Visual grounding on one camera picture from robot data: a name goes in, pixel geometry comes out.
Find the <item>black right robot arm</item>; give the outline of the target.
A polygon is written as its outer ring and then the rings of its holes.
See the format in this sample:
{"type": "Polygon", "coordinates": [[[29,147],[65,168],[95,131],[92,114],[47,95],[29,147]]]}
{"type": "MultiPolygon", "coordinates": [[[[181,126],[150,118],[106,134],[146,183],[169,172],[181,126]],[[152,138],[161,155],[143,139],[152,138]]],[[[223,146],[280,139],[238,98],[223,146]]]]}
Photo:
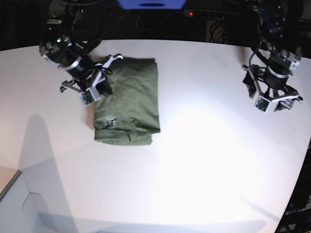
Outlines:
{"type": "Polygon", "coordinates": [[[121,54],[108,55],[96,62],[90,52],[97,48],[102,39],[94,37],[86,42],[76,41],[73,30],[82,18],[84,7],[100,4],[100,0],[52,0],[48,7],[48,19],[39,53],[42,58],[71,76],[71,80],[63,81],[59,91],[70,89],[77,92],[84,106],[110,96],[113,93],[108,81],[112,74],[111,64],[123,59],[121,54]]]}

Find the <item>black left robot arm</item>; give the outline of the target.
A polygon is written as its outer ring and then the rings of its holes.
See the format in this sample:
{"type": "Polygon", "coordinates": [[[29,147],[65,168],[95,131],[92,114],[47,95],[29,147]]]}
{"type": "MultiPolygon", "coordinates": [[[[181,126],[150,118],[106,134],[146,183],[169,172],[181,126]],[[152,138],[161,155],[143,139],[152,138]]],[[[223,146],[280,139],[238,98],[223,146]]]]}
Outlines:
{"type": "Polygon", "coordinates": [[[302,58],[301,47],[291,52],[285,41],[288,11],[284,0],[253,0],[257,15],[256,28],[259,43],[252,49],[248,64],[243,65],[246,76],[243,83],[249,98],[256,98],[255,107],[267,113],[271,105],[276,111],[292,109],[303,102],[299,92],[287,85],[302,58]]]}

